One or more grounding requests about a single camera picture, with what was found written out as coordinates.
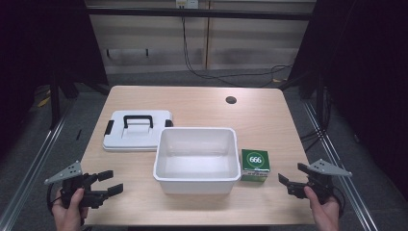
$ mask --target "small box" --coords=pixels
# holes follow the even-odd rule
[[[270,173],[267,151],[242,150],[242,181],[264,182]]]

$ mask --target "human hand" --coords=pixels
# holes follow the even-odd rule
[[[59,198],[52,207],[55,225],[58,231],[79,231],[81,230],[81,219],[88,215],[88,208],[79,209],[79,203],[84,197],[84,189],[78,189],[71,197],[69,208],[64,208],[63,201],[60,199],[61,193],[57,191]]]
[[[313,219],[319,231],[339,231],[339,203],[330,196],[324,204],[319,203],[318,196],[312,188],[304,188],[306,196],[310,200]]]

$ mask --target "black cable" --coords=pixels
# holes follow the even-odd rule
[[[289,65],[276,65],[276,66],[274,66],[270,71],[264,72],[264,73],[242,73],[242,74],[230,74],[230,75],[220,75],[220,76],[212,76],[212,75],[207,75],[207,74],[199,74],[199,73],[197,73],[197,72],[192,68],[191,63],[190,63],[189,49],[188,49],[188,46],[187,46],[187,38],[186,38],[186,19],[185,19],[184,17],[182,17],[182,24],[183,24],[183,42],[184,42],[183,49],[184,49],[185,64],[186,64],[187,69],[188,69],[192,74],[194,74],[195,76],[198,76],[198,77],[200,77],[200,78],[207,79],[207,80],[213,80],[213,79],[214,79],[214,80],[219,80],[219,81],[222,82],[222,83],[225,83],[225,84],[228,84],[228,85],[232,85],[232,86],[234,86],[234,87],[246,88],[246,86],[237,85],[237,84],[234,84],[234,83],[231,83],[231,82],[222,80],[222,78],[238,77],[238,76],[263,76],[263,75],[271,74],[271,79],[270,79],[267,83],[262,84],[261,86],[258,86],[258,87],[252,87],[252,88],[264,88],[264,87],[266,87],[267,85],[269,85],[270,83],[273,82],[273,73],[282,71],[283,69],[288,68],[288,67],[292,67],[291,64],[289,64]]]
[[[320,137],[318,137],[315,141],[312,142],[307,148],[305,148],[305,152],[309,151],[310,148],[312,148],[318,141],[320,140]]]
[[[336,195],[333,194],[333,196],[336,198],[337,202],[339,203],[339,218],[341,218],[342,215],[344,214],[345,196],[344,196],[344,193],[339,188],[333,187],[333,189],[337,190],[343,198],[343,203],[342,203],[342,201]]]
[[[47,198],[46,198],[47,208],[48,208],[48,211],[50,212],[51,216],[54,216],[54,214],[52,213],[52,206],[54,205],[54,202],[55,202],[55,200],[54,200],[54,201],[51,201],[51,191],[52,191],[53,186],[54,186],[54,183],[51,183],[51,184],[48,186]]]

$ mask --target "box lid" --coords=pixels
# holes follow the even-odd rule
[[[156,151],[160,133],[172,126],[172,114],[163,110],[115,111],[103,140],[107,151]]]

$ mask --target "white storage box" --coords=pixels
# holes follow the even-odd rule
[[[165,193],[230,193],[241,177],[235,131],[165,128],[160,136],[153,175]]]

